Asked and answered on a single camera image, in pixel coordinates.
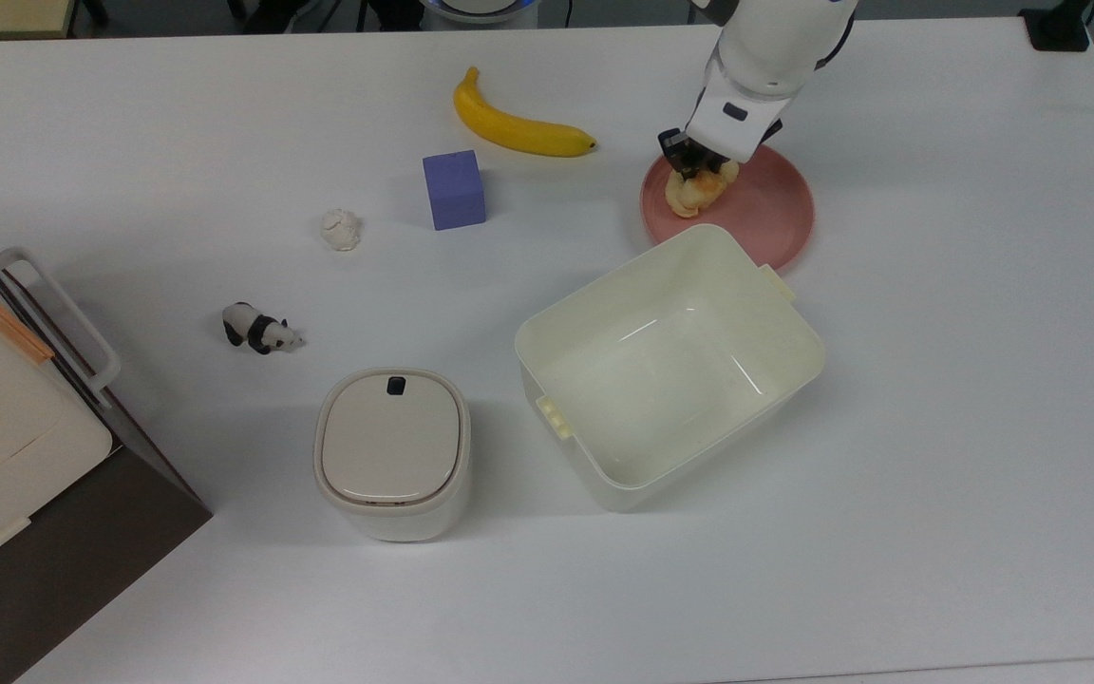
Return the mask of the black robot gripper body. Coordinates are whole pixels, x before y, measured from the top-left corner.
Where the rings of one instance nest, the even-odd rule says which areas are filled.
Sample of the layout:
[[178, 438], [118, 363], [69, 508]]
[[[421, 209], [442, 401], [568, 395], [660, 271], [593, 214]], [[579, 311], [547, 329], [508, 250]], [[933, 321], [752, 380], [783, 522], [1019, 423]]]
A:
[[712, 155], [738, 163], [754, 156], [785, 111], [785, 97], [740, 86], [717, 55], [705, 66], [705, 85], [683, 134]]

